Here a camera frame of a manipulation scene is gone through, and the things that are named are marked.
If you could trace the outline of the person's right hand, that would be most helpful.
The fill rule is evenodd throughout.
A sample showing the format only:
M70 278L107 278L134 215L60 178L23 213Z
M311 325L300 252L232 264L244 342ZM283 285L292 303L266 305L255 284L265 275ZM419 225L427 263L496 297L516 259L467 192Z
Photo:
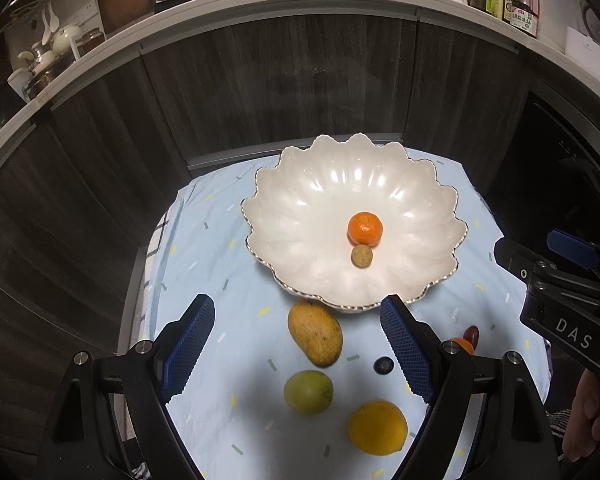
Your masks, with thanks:
M572 401L562 450L575 463L590 456L600 443L600 380L585 370Z

